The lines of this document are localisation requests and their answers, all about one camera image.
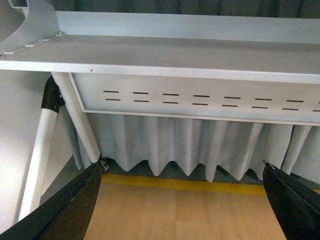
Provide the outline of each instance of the metal panel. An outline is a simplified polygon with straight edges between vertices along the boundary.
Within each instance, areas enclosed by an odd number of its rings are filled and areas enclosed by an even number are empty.
[[[63,35],[0,57],[0,69],[320,83],[320,44]]]
[[[57,11],[68,35],[320,43],[320,19]]]
[[[320,125],[315,84],[92,73],[73,79],[88,113]]]

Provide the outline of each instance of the desk leg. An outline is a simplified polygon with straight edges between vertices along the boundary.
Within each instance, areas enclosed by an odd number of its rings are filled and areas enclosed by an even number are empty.
[[[96,163],[100,157],[100,150],[92,132],[89,120],[82,111],[77,95],[71,84],[68,73],[52,72],[55,83],[59,86],[60,92],[65,101],[65,106],[70,114],[75,129],[83,143],[85,151],[92,163]]]

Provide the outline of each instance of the wooden floor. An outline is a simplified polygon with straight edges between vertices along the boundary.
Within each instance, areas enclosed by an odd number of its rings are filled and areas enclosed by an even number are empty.
[[[102,183],[85,240],[285,240],[267,196]]]

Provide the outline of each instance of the ventilation slot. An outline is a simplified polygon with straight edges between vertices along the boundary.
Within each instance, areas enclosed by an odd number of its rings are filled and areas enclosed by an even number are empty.
[[[256,98],[257,101],[272,101],[270,98]]]
[[[282,110],[298,111],[298,108],[282,108]]]
[[[303,103],[304,101],[300,101],[300,100],[287,100],[287,102],[290,102],[290,103]]]
[[[163,101],[164,104],[178,104],[176,101]]]
[[[238,96],[225,96],[225,99],[241,99],[241,97]]]
[[[134,91],[133,94],[145,94],[145,95],[147,95],[147,94],[149,94],[149,93],[148,93],[148,92]]]
[[[207,103],[192,103],[192,105],[208,106]]]
[[[222,105],[222,107],[233,107],[233,108],[237,108],[237,105]]]
[[[208,95],[193,95],[196,98],[210,98]]]
[[[162,95],[164,95],[164,96],[179,96],[179,94],[175,94],[175,93],[163,93]]]
[[[253,109],[268,109],[266,106],[252,106]]]

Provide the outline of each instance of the white curtain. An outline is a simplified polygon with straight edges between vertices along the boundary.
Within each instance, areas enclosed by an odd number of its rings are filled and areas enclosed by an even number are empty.
[[[125,171],[148,160],[155,176],[175,161],[186,175],[205,165],[212,182],[217,166],[240,180],[248,169],[262,179],[263,160],[286,173],[320,183],[318,127],[189,118],[89,114],[103,157]]]

